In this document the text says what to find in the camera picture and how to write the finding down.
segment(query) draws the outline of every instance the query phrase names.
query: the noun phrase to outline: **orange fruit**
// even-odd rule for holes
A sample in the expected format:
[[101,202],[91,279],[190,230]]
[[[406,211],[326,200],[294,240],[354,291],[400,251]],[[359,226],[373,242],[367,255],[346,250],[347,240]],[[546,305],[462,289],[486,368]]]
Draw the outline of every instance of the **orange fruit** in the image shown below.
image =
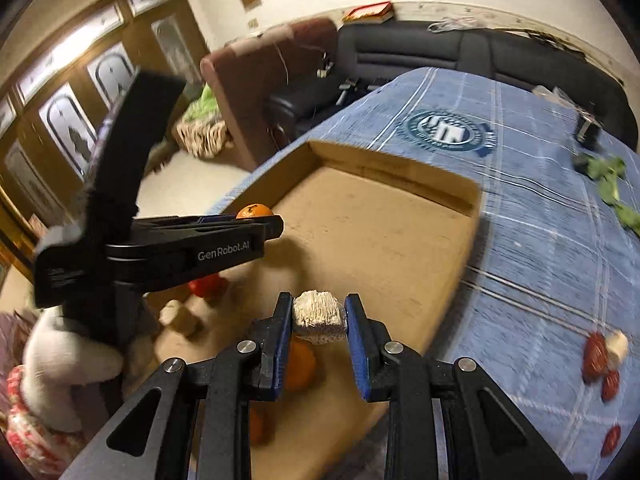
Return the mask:
[[253,216],[271,216],[273,211],[263,204],[251,204],[244,207],[236,215],[236,218],[251,218]]
[[264,419],[253,406],[249,406],[249,443],[252,446],[264,441]]
[[311,384],[318,363],[311,343],[292,337],[289,343],[289,359],[284,371],[284,389],[288,392],[304,390]]

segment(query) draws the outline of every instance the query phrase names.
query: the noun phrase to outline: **logo on tablecloth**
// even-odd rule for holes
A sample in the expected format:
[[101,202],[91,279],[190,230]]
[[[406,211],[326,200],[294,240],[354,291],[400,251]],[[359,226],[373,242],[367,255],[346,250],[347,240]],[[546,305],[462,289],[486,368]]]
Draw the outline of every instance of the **logo on tablecloth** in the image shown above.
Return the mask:
[[410,140],[427,149],[470,152],[487,156],[495,148],[495,134],[486,123],[476,123],[449,110],[421,110],[404,122]]

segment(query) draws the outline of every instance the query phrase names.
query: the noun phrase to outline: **table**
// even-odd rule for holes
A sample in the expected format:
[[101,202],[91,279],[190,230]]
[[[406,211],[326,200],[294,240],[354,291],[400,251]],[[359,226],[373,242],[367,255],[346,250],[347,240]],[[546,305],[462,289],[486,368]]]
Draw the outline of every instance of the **table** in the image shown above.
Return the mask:
[[[611,426],[624,441],[640,414],[640,240],[626,232],[593,182],[572,169],[576,114],[529,92],[468,73],[420,68],[399,76],[298,139],[254,171],[235,196],[299,143],[332,140],[433,164],[479,182],[482,221],[450,313],[430,350],[471,356],[510,395],[572,472],[597,478]],[[621,199],[640,210],[640,161],[621,156]],[[585,336],[625,332],[630,354],[616,399],[580,377]],[[329,478],[382,478],[384,422]]]

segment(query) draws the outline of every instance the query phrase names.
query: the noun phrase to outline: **plaid tablecloth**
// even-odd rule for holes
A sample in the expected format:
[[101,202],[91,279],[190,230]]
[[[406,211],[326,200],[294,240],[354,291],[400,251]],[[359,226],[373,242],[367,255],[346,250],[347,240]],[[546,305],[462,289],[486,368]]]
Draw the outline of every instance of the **plaid tablecloth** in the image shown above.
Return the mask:
[[[485,139],[489,153],[433,147],[410,131],[422,110],[449,110],[486,123],[495,144]],[[481,228],[434,351],[448,362],[459,356],[476,359],[568,468],[595,479],[612,459],[600,458],[609,428],[622,427],[622,444],[640,414],[640,359],[634,344],[640,336],[640,241],[620,227],[594,183],[572,169],[575,121],[572,110],[521,89],[421,68],[279,152],[211,212],[222,210],[308,138],[401,155],[479,182]],[[603,155],[626,162],[621,199],[640,211],[640,160],[608,134],[600,136],[600,146]],[[599,385],[586,387],[580,378],[585,336],[596,329],[605,335],[621,329],[630,340],[620,392],[609,404],[600,400]],[[381,479],[383,433],[374,430],[332,478]]]

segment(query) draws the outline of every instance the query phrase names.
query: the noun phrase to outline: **red date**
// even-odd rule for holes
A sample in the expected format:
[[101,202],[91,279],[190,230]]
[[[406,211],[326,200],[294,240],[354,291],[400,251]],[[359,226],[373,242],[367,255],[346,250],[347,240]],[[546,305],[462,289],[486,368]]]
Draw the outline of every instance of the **red date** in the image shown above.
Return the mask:
[[593,332],[584,345],[582,361],[582,380],[585,384],[593,383],[607,371],[607,348],[604,336],[600,332]]
[[600,456],[609,456],[614,452],[614,450],[618,447],[621,432],[622,430],[620,430],[620,426],[617,424],[609,430],[609,433],[607,433],[607,436],[604,438]]
[[620,388],[620,372],[610,371],[602,381],[602,402],[609,402],[618,394]]

